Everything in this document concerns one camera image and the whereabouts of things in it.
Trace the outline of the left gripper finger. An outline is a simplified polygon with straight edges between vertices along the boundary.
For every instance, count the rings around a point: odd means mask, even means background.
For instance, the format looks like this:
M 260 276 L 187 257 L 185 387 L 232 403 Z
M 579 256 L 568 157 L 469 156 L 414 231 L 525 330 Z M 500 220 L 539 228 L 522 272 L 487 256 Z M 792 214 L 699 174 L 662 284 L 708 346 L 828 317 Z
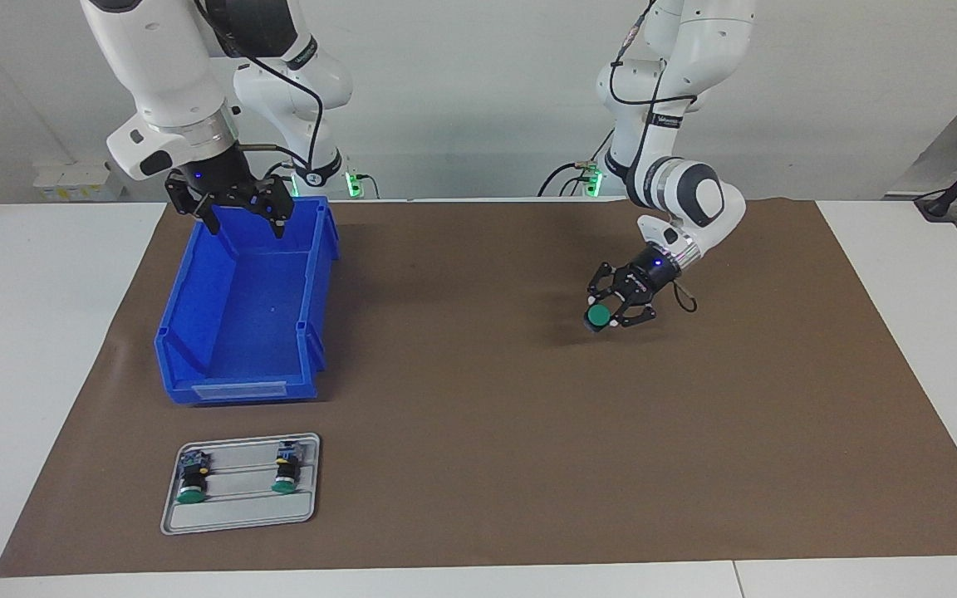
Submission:
M 602 262 L 587 283 L 588 303 L 597 304 L 609 297 L 616 297 L 619 302 L 626 304 L 626 278 L 630 273 L 628 266 L 612 267 L 609 262 Z
M 618 310 L 611 315 L 609 326 L 611 328 L 631 328 L 653 321 L 657 317 L 652 303 L 627 303 L 623 302 Z

